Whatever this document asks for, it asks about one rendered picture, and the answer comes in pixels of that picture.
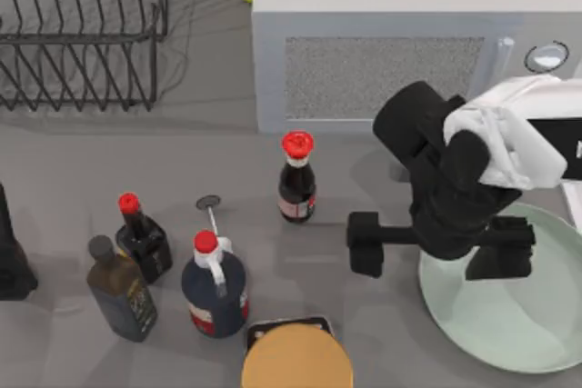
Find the small grey round-headed utensil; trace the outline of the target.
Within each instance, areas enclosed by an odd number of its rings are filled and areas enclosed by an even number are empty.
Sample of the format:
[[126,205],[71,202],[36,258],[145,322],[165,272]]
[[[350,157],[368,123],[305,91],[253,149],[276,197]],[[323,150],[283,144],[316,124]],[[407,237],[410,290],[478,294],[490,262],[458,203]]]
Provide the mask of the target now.
[[221,198],[217,194],[207,194],[196,201],[196,208],[200,211],[206,211],[209,222],[215,234],[219,234],[214,209],[221,203]]

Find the square red-capped dark bottle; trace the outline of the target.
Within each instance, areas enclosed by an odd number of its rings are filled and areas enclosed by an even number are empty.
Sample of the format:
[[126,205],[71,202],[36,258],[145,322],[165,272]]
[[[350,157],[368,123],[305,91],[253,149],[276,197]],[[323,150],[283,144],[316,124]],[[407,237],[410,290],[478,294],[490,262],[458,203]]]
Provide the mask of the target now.
[[173,265],[166,232],[143,212],[136,194],[121,194],[117,205],[124,219],[115,233],[117,247],[137,264],[145,281],[154,284]]

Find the pale green plate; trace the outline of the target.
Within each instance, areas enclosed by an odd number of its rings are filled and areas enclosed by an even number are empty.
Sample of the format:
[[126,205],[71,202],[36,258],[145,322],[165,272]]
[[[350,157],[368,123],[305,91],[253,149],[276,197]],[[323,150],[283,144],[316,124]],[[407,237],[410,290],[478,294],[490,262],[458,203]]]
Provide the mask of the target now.
[[532,274],[469,282],[467,257],[446,262],[421,254],[427,310],[459,348],[497,368],[535,374],[582,364],[582,233],[533,205],[513,204],[504,213],[534,227]]

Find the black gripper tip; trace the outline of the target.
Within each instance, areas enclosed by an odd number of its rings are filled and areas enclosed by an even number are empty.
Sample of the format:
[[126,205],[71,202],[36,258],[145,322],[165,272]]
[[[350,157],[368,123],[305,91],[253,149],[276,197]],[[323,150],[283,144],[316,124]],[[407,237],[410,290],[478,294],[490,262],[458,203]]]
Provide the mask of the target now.
[[23,301],[37,287],[37,277],[15,238],[5,189],[0,183],[0,301]]

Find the grey-capped dark oil bottle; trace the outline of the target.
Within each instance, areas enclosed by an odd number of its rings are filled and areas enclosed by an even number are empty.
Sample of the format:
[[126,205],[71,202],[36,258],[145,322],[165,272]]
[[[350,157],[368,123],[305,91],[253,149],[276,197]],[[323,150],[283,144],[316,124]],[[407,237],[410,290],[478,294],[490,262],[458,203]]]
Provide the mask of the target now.
[[94,264],[86,282],[108,325],[128,341],[143,342],[156,323],[157,310],[138,265],[119,254],[106,235],[91,238],[88,252]]

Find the round red-capped dark sauce bottle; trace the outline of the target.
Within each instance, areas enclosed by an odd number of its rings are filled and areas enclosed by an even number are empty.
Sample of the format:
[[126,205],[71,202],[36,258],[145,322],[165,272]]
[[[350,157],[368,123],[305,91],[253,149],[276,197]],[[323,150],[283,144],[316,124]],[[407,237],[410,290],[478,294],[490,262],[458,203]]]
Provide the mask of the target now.
[[313,136],[303,130],[286,133],[281,142],[286,162],[279,176],[277,204],[290,223],[304,223],[315,211],[316,178],[309,163],[314,144]]

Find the jar with tan lid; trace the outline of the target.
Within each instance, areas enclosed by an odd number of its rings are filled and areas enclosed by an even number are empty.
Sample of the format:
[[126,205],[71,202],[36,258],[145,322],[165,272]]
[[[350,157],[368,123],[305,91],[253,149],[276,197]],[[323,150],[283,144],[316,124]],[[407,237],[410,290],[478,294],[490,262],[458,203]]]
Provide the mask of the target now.
[[351,359],[323,315],[246,329],[240,388],[355,388],[354,380]]

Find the round microwave knob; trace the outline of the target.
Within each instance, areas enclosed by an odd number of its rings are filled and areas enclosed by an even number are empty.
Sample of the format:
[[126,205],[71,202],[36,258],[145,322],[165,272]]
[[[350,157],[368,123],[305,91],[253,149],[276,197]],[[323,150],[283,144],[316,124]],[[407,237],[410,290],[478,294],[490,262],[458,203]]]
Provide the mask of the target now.
[[534,74],[547,74],[557,70],[569,58],[568,47],[553,41],[532,47],[524,59],[525,68]]

